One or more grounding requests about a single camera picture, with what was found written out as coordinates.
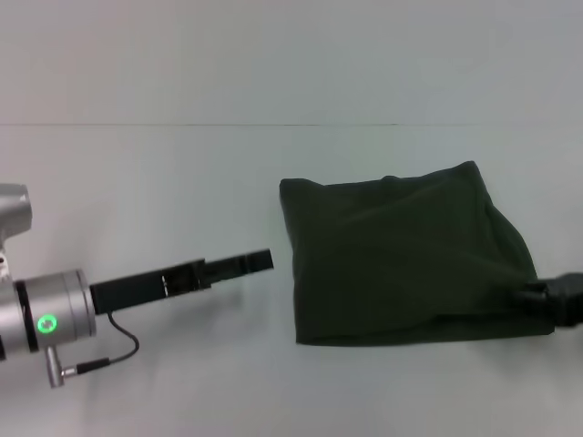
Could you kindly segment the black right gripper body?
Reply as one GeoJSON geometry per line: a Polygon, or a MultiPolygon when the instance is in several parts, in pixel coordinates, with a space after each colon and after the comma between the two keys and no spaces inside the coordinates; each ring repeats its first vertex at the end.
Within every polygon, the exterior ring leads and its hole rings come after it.
{"type": "Polygon", "coordinates": [[[568,273],[548,279],[547,304],[556,327],[574,328],[582,323],[582,274],[568,273]]]}

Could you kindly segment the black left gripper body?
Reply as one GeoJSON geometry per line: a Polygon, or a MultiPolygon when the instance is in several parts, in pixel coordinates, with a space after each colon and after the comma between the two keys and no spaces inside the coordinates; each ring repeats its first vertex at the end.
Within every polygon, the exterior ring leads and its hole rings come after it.
{"type": "Polygon", "coordinates": [[[205,288],[205,260],[93,283],[89,286],[97,315],[165,300],[205,288]]]}

